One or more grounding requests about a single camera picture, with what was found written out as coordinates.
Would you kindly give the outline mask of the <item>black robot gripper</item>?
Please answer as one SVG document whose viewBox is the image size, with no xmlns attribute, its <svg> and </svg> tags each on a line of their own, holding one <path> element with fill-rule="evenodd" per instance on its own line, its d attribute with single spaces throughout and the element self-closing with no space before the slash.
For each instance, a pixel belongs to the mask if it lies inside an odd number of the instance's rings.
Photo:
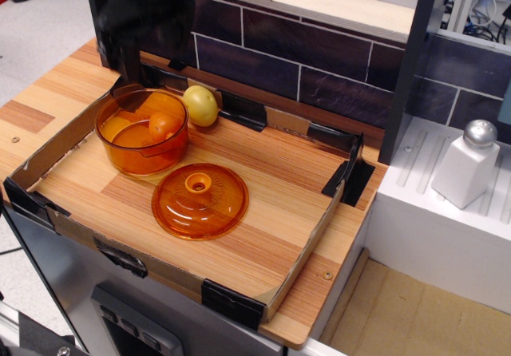
<svg viewBox="0 0 511 356">
<path fill-rule="evenodd" d="M 139 47 L 182 49 L 188 43 L 195 0 L 89 0 L 105 64 L 126 83 L 141 79 Z"/>
</svg>

